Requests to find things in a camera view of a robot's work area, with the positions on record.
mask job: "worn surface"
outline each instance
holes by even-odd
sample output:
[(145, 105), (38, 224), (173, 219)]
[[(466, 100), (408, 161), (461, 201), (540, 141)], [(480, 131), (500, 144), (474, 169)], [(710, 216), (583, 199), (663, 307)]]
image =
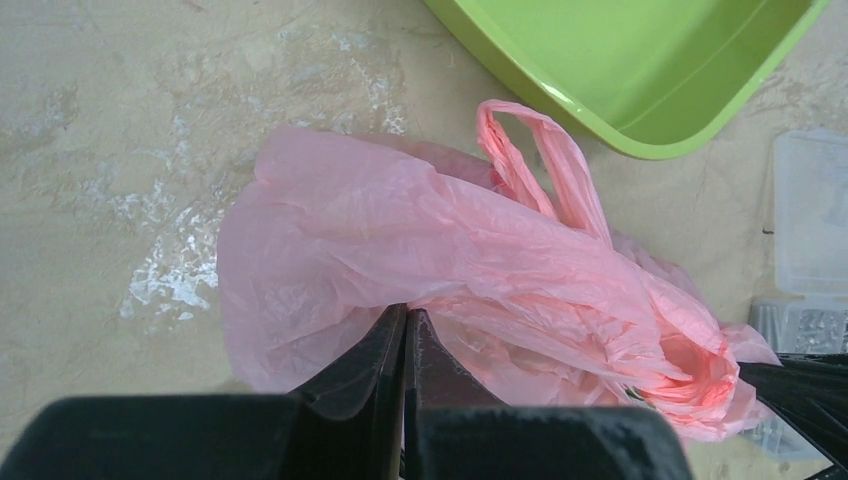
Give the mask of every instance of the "worn surface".
[[(848, 134), (846, 24), (833, 0), (692, 155), (640, 162), (578, 139), (611, 223), (688, 268), (723, 320), (773, 288), (774, 137)], [(238, 388), (215, 232), (271, 128), (475, 152), (477, 104), (512, 98), (420, 0), (12, 0), (0, 65), (0, 451), (60, 396)], [(815, 468), (741, 439), (690, 452), (704, 479)]]

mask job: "open plastic box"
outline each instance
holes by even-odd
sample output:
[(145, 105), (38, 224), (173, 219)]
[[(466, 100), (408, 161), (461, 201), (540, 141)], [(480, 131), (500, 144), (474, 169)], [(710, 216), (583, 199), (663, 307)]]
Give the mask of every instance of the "open plastic box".
[[(780, 353), (848, 352), (848, 138), (781, 135), (774, 178), (777, 286), (804, 298), (755, 300), (751, 325)], [(821, 458), (778, 418), (745, 435), (780, 460)]]

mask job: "green basin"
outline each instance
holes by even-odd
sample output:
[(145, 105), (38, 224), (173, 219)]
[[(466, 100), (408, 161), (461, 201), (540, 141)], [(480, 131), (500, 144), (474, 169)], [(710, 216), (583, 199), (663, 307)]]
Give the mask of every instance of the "green basin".
[(528, 104), (644, 159), (712, 138), (828, 3), (424, 1)]

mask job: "pink plastic bag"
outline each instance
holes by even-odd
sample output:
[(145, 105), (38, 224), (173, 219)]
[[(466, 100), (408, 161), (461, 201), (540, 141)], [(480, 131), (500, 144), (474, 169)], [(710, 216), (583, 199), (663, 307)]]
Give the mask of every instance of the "pink plastic bag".
[[(532, 129), (559, 202), (496, 111)], [(385, 306), (409, 303), (510, 404), (648, 404), (704, 441), (768, 415), (736, 358), (777, 363), (774, 353), (748, 326), (720, 328), (682, 269), (611, 234), (568, 134), (489, 101), (478, 135), (492, 164), (394, 136), (274, 132), (219, 236), (225, 342), (239, 378), (291, 390)]]

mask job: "floor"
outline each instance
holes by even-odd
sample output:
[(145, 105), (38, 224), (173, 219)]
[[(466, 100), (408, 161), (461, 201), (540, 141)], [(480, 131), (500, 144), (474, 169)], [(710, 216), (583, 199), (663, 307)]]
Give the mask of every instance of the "floor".
[[(833, 0), (687, 157), (579, 139), (610, 222), (684, 265), (723, 320), (774, 289), (775, 136), (848, 134), (846, 22)], [(420, 0), (11, 0), (0, 26), (0, 452), (61, 396), (243, 388), (221, 344), (215, 234), (271, 128), (476, 152), (477, 104), (513, 98)], [(738, 438), (689, 451), (700, 479), (822, 465)]]

